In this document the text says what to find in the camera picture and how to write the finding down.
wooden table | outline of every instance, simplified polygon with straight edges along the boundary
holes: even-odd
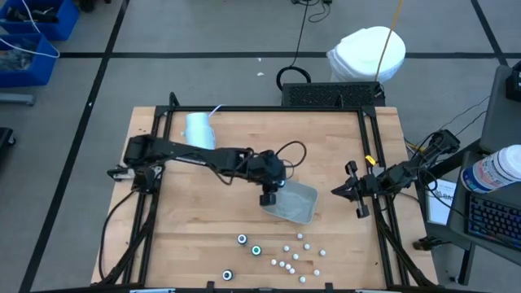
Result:
[[[153,107],[136,107],[128,137],[148,133],[153,121]],[[175,112],[170,140],[184,142],[187,112]],[[387,165],[407,160],[403,133],[397,111],[377,108],[380,136]],[[232,186],[218,181],[209,169],[179,162],[168,162],[160,192],[148,287],[251,288],[320,288],[333,282],[335,289],[384,288],[383,269],[374,218],[357,219],[355,203],[333,195],[330,190],[341,185],[347,175],[344,165],[355,160],[365,166],[357,115],[347,112],[217,112],[211,120],[219,147],[252,147],[255,151],[277,150],[286,142],[300,140],[308,148],[305,162],[296,169],[294,179],[318,190],[319,198],[313,222],[297,225],[265,213],[258,204],[259,186],[235,180]],[[375,154],[373,134],[372,154]],[[291,146],[281,157],[296,162],[302,151]],[[359,175],[365,168],[359,168]],[[115,184],[111,208],[129,193],[130,181]],[[416,196],[414,188],[404,191]],[[104,252],[104,271],[120,259],[129,241],[137,196],[121,206],[108,227]],[[428,251],[415,251],[412,242],[426,235],[418,203],[405,196],[395,201],[401,239],[414,263],[434,283],[436,272]],[[298,241],[296,234],[304,234]],[[238,234],[248,235],[248,244],[262,247],[262,256],[252,256],[248,247],[236,243]],[[303,244],[311,249],[305,251]],[[291,252],[300,255],[292,260]],[[325,249],[327,255],[318,255]],[[389,246],[394,282],[399,283],[396,257]],[[137,280],[141,252],[136,253],[133,280]],[[270,264],[272,259],[290,263],[296,274]],[[231,282],[221,278],[224,269],[232,269]],[[319,269],[319,277],[313,270]],[[299,276],[307,279],[299,283]],[[99,280],[94,270],[93,282]]]

floor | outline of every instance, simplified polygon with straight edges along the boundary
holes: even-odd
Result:
[[[335,0],[328,18],[304,27],[300,50],[322,54],[296,65],[328,81],[323,53],[360,28],[389,26],[397,3]],[[520,10],[519,0],[405,1],[396,32],[408,54],[385,90],[410,141],[486,97],[495,68],[521,59],[511,21]],[[37,96],[34,107],[0,105],[0,125],[18,138],[0,169],[2,290],[19,290],[48,207],[62,196],[32,290],[88,285],[113,186],[105,171],[120,158],[132,108],[166,104],[170,91],[183,105],[279,105],[275,75],[291,62],[303,13],[290,0],[112,0],[81,14],[71,38],[55,43],[63,58],[48,86],[2,90]],[[284,80],[303,81],[290,73]],[[485,104],[449,129],[462,129]],[[463,145],[482,124],[461,134]],[[449,277],[461,257],[451,245],[434,251],[441,284],[460,287]],[[465,288],[516,291],[519,275],[520,267],[478,249]]]

yellow rope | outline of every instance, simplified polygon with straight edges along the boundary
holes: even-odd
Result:
[[[385,55],[385,50],[387,49],[387,44],[389,43],[389,39],[391,38],[392,31],[396,27],[396,22],[398,21],[398,15],[400,14],[401,4],[403,4],[404,0],[400,0],[398,3],[398,8],[394,13],[394,19],[392,20],[391,29],[389,29],[389,34],[387,35],[387,40],[385,40],[385,45],[383,45],[382,56],[380,57],[380,62],[378,62],[378,69],[376,70],[376,76],[374,77],[374,81],[378,81],[378,75],[380,74],[380,66],[382,66],[383,56]]]

blue storage bin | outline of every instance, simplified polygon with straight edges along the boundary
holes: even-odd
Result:
[[[37,43],[36,52],[45,53],[55,56],[57,53],[40,33],[26,33],[18,35],[0,35],[0,38],[12,45],[16,43],[22,44],[23,39],[30,40]],[[11,49],[6,44],[0,42],[0,50],[16,50]],[[25,70],[0,70],[0,87],[15,87],[15,86],[31,86],[31,85],[46,85],[49,82],[52,69],[55,66],[56,59],[34,55],[29,67]]]
[[[32,4],[38,5],[50,5],[53,7],[59,7],[56,17],[58,17],[57,24],[49,23],[38,23],[36,26],[46,36],[47,40],[50,41],[65,41],[71,33],[74,25],[78,20],[80,12],[72,3],[72,0],[25,0],[29,9]],[[16,22],[6,21],[6,15],[9,11],[9,7],[14,7],[20,11],[26,11],[24,4],[21,0],[6,0],[6,3],[0,9],[0,26],[3,27],[9,33],[37,33],[33,28],[30,21],[28,22]]]

white bottle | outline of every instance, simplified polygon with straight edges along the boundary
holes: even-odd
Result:
[[[521,181],[521,145],[503,148],[465,168],[462,184],[469,191],[486,194]]]

